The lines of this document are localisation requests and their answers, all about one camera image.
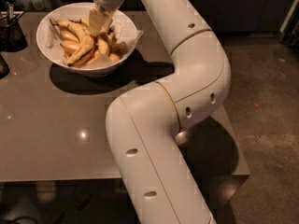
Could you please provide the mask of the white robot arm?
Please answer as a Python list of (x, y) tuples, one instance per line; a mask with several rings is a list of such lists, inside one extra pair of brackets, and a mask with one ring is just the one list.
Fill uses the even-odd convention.
[[(112, 12), (124, 0), (93, 0)], [(175, 137), (210, 116), (230, 88), (218, 38), (188, 0), (141, 0), (175, 71), (116, 98), (107, 140), (142, 224), (216, 224)]]

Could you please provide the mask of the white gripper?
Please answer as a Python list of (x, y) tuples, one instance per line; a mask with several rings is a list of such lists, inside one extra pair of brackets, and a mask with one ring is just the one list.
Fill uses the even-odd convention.
[(124, 0), (93, 0), (99, 10), (111, 11), (107, 15), (92, 7), (89, 12), (89, 30), (92, 36), (98, 36), (102, 27), (109, 29), (113, 22), (114, 11), (119, 9)]

